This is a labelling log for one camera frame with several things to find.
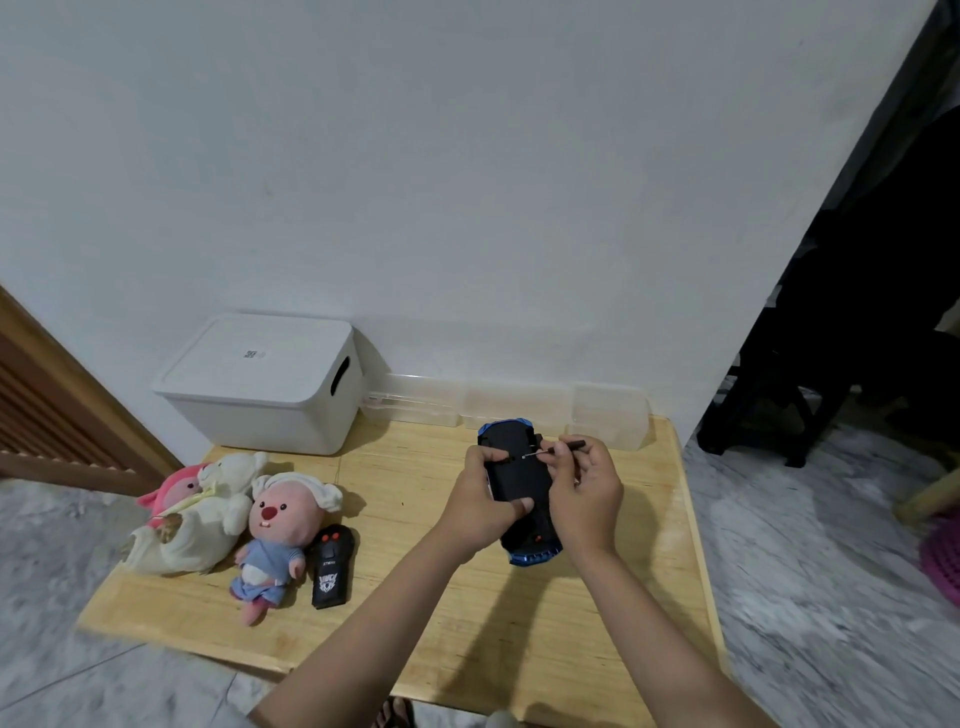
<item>white hat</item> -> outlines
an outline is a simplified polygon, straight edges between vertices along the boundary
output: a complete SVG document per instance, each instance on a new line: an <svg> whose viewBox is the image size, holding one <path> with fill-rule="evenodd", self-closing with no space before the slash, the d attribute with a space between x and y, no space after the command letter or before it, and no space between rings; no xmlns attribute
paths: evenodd
<svg viewBox="0 0 960 728"><path fill-rule="evenodd" d="M306 489L313 494L317 505L327 513L339 511L341 504L344 502L344 494L340 492L337 486L322 483L313 475L304 475L303 473L261 475L253 482L253 499L256 500L260 497L260 494L268 488L272 488L277 485L277 483L282 483L287 480L293 480L295 483L305 486Z"/></svg>

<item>white storage box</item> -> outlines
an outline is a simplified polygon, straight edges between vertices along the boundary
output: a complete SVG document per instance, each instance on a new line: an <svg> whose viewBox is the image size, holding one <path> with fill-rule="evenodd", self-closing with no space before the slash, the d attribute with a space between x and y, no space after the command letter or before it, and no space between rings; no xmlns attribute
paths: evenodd
<svg viewBox="0 0 960 728"><path fill-rule="evenodd" d="M153 389L217 445L329 455L363 373L345 321L237 313L208 321Z"/></svg>

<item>remote control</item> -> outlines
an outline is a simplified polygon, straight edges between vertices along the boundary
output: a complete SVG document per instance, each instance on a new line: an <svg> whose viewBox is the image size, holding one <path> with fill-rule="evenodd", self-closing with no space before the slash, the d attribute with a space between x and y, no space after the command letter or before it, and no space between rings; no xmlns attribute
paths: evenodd
<svg viewBox="0 0 960 728"><path fill-rule="evenodd" d="M540 449L542 439L529 420L521 419L489 423L477 432L477 445L510 453L507 460L486 464L493 499L534 500L533 510L510 526L500 539L510 554L510 563L517 567L542 564L564 549L550 520L553 478L536 457L525 457Z"/></svg>
<svg viewBox="0 0 960 728"><path fill-rule="evenodd" d="M336 523L324 528L313 542L313 597L317 609L347 603L350 579L350 557L353 555L353 534Z"/></svg>

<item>slipper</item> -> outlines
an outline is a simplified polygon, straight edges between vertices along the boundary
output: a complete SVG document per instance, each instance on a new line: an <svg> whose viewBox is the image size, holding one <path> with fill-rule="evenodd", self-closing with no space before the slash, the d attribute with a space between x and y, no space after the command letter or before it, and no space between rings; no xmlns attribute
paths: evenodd
<svg viewBox="0 0 960 728"><path fill-rule="evenodd" d="M414 707L405 697L389 697L376 714L372 728L417 728Z"/></svg>

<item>hand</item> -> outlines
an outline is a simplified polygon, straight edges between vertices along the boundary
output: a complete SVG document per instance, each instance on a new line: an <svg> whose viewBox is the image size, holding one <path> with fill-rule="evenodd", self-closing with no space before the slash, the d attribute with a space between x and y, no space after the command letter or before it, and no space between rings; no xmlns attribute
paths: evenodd
<svg viewBox="0 0 960 728"><path fill-rule="evenodd" d="M537 455L553 478L550 488L550 518L557 535L578 570L597 554L616 553L613 532L623 501L623 483L613 466L607 446L584 435L562 435L561 442L540 445L553 455ZM586 440L570 451L565 443Z"/></svg>
<svg viewBox="0 0 960 728"><path fill-rule="evenodd" d="M306 560L296 558L290 562L288 568L290 570L290 576L294 581L297 581L301 576L303 576L303 572L306 570Z"/></svg>
<svg viewBox="0 0 960 728"><path fill-rule="evenodd" d="M435 530L456 549L462 562L486 548L514 522L527 515L534 507L532 498L523 497L510 502L493 500L487 485L484 463L499 462L510 457L502 449L471 446L464 458L464 469L453 485L444 513Z"/></svg>

